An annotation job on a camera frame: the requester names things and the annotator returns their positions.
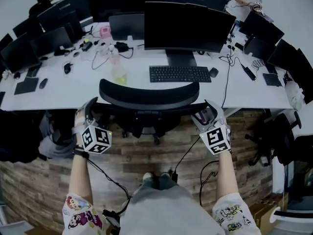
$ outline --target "plastic bottle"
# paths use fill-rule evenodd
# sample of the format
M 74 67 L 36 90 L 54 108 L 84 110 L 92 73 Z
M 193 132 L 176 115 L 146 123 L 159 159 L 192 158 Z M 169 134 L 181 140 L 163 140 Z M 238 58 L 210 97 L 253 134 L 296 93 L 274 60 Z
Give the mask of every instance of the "plastic bottle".
M 109 46 L 109 59 L 112 64 L 112 77 L 115 84 L 126 85 L 127 77 L 126 70 L 122 66 L 120 61 L 120 56 L 118 53 L 118 49 L 114 47 L 114 45 Z

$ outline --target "floor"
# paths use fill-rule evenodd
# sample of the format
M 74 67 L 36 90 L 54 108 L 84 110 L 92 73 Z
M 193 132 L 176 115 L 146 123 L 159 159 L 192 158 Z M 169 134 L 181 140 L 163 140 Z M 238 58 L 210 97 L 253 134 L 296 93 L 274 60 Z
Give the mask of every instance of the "floor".
M 231 126 L 231 147 L 239 191 L 248 205 L 255 203 L 271 192 L 272 167 L 261 164 L 249 167 L 257 146 L 245 140 L 261 117 L 262 111 L 239 111 L 227 119 Z M 154 146 L 151 136 L 140 139 L 123 139 L 121 129 L 113 124 L 113 147 L 103 155 L 90 159 L 130 193 L 136 190 L 142 176 L 147 171 L 156 174 L 175 168 L 198 133 L 190 117 L 182 119 L 180 126 L 161 138 L 161 145 Z M 179 165 L 178 183 L 186 187 L 194 199 L 199 201 L 200 171 L 215 158 L 207 151 L 202 141 L 198 141 L 192 151 Z M 0 179 L 3 198 L 7 205 L 6 216 L 9 222 L 27 220 L 32 225 L 43 225 L 61 232 L 63 230 L 62 207 L 68 190 L 71 160 L 35 160 L 29 164 L 0 163 Z M 204 170 L 204 176 L 217 171 L 213 164 Z M 98 211 L 103 208 L 119 211 L 125 201 L 120 188 L 89 167 L 94 205 Z M 202 191 L 202 204 L 211 212 L 215 202 L 216 179 L 211 178 Z

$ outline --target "black keyboard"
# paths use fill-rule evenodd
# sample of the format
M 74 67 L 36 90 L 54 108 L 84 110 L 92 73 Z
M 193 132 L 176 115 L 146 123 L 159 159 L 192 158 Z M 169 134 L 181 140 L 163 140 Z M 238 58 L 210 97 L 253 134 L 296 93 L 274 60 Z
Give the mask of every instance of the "black keyboard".
M 204 82 L 211 83 L 207 67 L 150 66 L 150 82 Z
M 263 73 L 263 77 L 265 79 L 266 84 L 269 86 L 278 86 L 278 87 L 282 86 L 276 74 Z

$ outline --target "shoe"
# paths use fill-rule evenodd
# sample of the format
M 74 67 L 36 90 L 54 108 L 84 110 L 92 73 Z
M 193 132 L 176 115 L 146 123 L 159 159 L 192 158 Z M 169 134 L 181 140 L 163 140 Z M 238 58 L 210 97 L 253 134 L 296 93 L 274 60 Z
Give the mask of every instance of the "shoe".
M 161 177 L 162 177 L 162 176 L 167 176 L 167 177 L 171 178 L 171 176 L 170 176 L 170 174 L 169 174 L 168 172 L 162 173 Z
M 153 174 L 151 172 L 146 172 L 145 175 L 142 177 L 142 181 L 151 181 L 153 180 Z

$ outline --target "white desk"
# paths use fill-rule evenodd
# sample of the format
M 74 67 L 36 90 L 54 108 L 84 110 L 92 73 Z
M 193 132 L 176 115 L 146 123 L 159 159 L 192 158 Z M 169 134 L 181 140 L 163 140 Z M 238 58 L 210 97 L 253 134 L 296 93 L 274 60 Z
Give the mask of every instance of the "white desk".
M 98 36 L 100 26 L 107 25 L 107 23 L 94 23 L 93 30 L 95 36 Z M 108 60 L 97 70 L 91 69 L 91 61 L 94 58 L 95 51 L 100 47 L 101 41 L 109 43 L 107 39 L 100 40 L 99 44 L 92 46 L 87 52 L 81 52 L 77 57 L 73 57 L 72 52 L 67 57 L 52 57 L 43 61 L 42 67 L 39 69 L 37 77 L 41 82 L 48 78 L 48 82 L 43 89 L 39 89 L 39 85 L 35 92 L 14 95 L 16 84 L 25 79 L 26 73 L 21 74 L 17 80 L 2 80 L 0 83 L 0 91 L 5 91 L 5 96 L 1 104 L 1 109 L 7 111 L 14 110 L 42 110 L 42 109 L 68 109 L 79 108 L 91 98 L 98 96 L 98 102 L 106 103 L 99 96 L 99 82 L 100 79 L 105 78 L 112 82 L 111 63 Z M 143 44 L 143 41 L 136 41 L 137 45 Z M 125 56 L 131 55 L 131 50 L 122 53 Z M 222 105 L 226 80 L 228 64 L 218 59 L 219 56 L 227 55 L 229 49 L 224 45 L 221 53 L 210 53 L 212 58 L 207 54 L 201 56 L 194 52 L 195 59 L 198 66 L 206 66 L 209 69 L 215 67 L 219 70 L 218 75 L 212 78 L 212 83 L 200 83 L 200 95 L 195 103 L 204 102 L 205 99 L 212 100 L 218 105 Z M 250 66 L 251 62 L 255 60 L 253 57 L 243 55 L 242 52 L 236 51 L 239 55 L 240 61 L 246 66 Z M 94 61 L 94 67 L 103 63 L 107 56 L 97 54 Z M 71 61 L 74 65 L 72 71 L 65 75 L 63 72 L 63 64 L 66 61 Z M 134 50 L 134 55 L 131 59 L 121 57 L 121 62 L 127 70 L 127 85 L 132 88 L 139 89 L 170 89 L 177 88 L 188 83 L 150 83 L 149 65 L 168 65 L 166 54 L 164 50 L 144 50 L 144 46 L 138 47 Z M 267 86 L 263 79 L 262 73 L 268 73 L 265 67 L 258 71 L 258 78 L 252 81 L 242 69 L 238 60 L 235 66 L 230 68 L 229 80 L 227 86 L 227 97 L 224 108 L 270 108 L 270 109 L 291 109 L 289 105 L 284 87 Z M 279 78 L 283 84 L 283 71 L 278 71 Z

